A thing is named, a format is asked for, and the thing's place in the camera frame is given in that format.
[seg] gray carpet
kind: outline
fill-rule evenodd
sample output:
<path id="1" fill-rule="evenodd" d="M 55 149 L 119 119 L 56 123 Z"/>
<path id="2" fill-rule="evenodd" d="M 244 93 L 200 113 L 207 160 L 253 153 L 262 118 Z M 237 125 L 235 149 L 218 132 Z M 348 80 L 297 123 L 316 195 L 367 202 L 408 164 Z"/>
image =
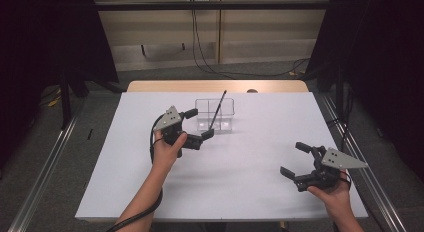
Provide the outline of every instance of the gray carpet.
<path id="1" fill-rule="evenodd" d="M 304 70 L 306 63 L 297 71 Z M 291 62 L 249 63 L 215 65 L 216 71 L 232 73 L 254 73 L 255 76 L 227 74 L 235 79 L 294 79 L 296 76 L 281 74 L 291 70 Z M 225 76 L 206 73 L 197 67 L 157 69 L 147 71 L 120 72 L 118 86 L 126 88 L 133 80 L 180 80 L 180 79 L 228 79 Z M 315 93 L 324 118 L 330 120 L 317 93 L 316 81 L 308 81 L 310 91 Z M 105 231 L 110 223 L 87 223 L 74 218 L 76 210 L 90 179 L 91 173 L 107 135 L 120 95 L 104 90 L 88 82 L 90 95 L 82 100 L 71 96 L 75 111 L 83 104 L 81 114 L 65 146 L 54 174 L 50 177 L 43 197 L 38 203 L 27 231 Z M 334 88 L 329 93 L 334 97 Z M 54 107 L 43 105 L 34 120 L 34 125 L 3 170 L 0 181 L 0 231 L 7 231 L 19 211 L 24 199 L 37 179 L 61 126 L 60 103 Z M 349 130 L 370 163 L 374 174 L 396 207 L 408 231 L 422 231 L 424 227 L 424 186 L 409 168 L 399 159 L 394 147 L 377 133 L 377 125 L 361 106 L 354 101 L 350 114 Z M 331 127 L 330 131 L 338 144 L 340 135 Z M 369 204 L 385 231 L 391 231 L 373 201 L 366 185 L 358 173 L 352 173 L 359 191 Z M 380 231 L 370 217 L 360 220 L 366 231 Z M 156 231 L 198 231 L 197 224 L 155 224 Z M 329 220 L 290 222 L 290 231 L 331 231 Z M 278 231 L 276 223 L 230 223 L 227 231 Z"/>

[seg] clear plastic box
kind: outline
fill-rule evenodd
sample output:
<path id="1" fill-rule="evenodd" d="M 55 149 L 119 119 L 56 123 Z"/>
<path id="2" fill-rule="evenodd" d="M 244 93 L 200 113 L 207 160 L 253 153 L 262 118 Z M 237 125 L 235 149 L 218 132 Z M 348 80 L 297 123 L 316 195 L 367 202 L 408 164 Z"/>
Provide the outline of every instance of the clear plastic box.
<path id="1" fill-rule="evenodd" d="M 197 115 L 197 130 L 206 131 L 209 129 L 220 100 L 221 99 L 196 100 L 196 109 L 198 109 L 199 112 Z M 234 100 L 231 98 L 224 98 L 212 128 L 215 130 L 232 130 L 233 117 Z"/>

